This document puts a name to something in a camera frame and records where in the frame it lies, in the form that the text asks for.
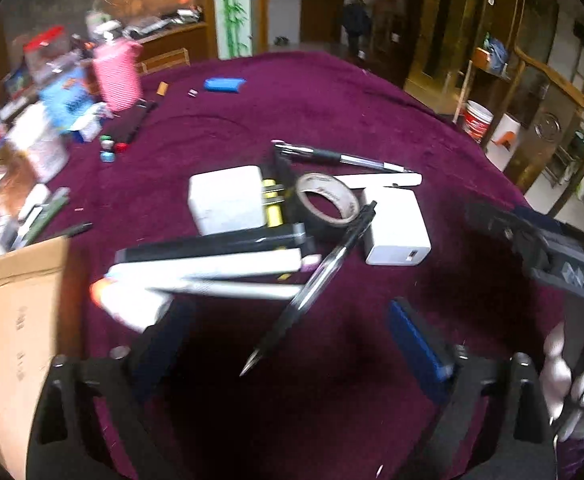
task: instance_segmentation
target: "pink basket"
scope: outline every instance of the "pink basket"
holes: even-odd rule
[[[99,46],[95,51],[94,71],[103,99],[113,112],[133,106],[142,96],[136,58],[142,45],[119,39]]]

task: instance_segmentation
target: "orange cap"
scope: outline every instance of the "orange cap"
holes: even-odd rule
[[[101,280],[92,283],[89,287],[89,295],[91,296],[92,301],[98,306],[103,306],[100,302],[100,298],[103,296],[103,291],[113,283],[116,282],[108,280],[107,278],[102,278]]]

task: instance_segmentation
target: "cardboard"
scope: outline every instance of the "cardboard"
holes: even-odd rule
[[[86,268],[67,238],[0,256],[0,462],[25,480],[29,432],[51,359],[81,357]]]

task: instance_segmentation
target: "tablecloth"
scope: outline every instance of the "tablecloth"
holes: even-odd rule
[[[237,94],[205,92],[211,76],[246,83]],[[161,81],[169,84],[163,99],[154,94]],[[526,204],[470,137],[401,89],[322,53],[204,62],[146,76],[142,86],[161,103],[130,148],[106,164],[97,142],[76,145],[51,183],[72,192],[48,232],[94,223],[73,242],[88,252],[93,281],[116,250],[197,234],[187,209],[189,177],[259,164],[271,139],[393,162],[423,176],[413,190],[432,246],[424,262],[373,267],[355,252],[245,377],[239,372],[246,358],[285,305],[195,298],[195,328],[152,410],[165,453],[194,478],[391,478],[437,409],[390,337],[387,308],[396,296],[448,341],[488,357],[526,352],[540,369],[544,337],[562,316],[561,297],[523,277],[507,247],[466,226],[468,200]],[[306,279],[299,274],[290,282]],[[89,356],[135,337],[85,304]],[[451,475],[466,466],[477,430],[474,424]],[[111,428],[104,433],[112,455],[120,455]],[[133,476],[125,460],[117,462]]]

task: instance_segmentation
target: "pen tip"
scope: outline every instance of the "pen tip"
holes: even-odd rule
[[[249,356],[247,362],[245,363],[245,366],[243,367],[243,370],[241,371],[241,373],[239,374],[239,377],[243,377],[243,375],[245,375],[247,372],[249,372],[249,370],[259,361],[261,360],[261,356],[259,354],[258,350],[254,350],[251,353],[251,356]]]

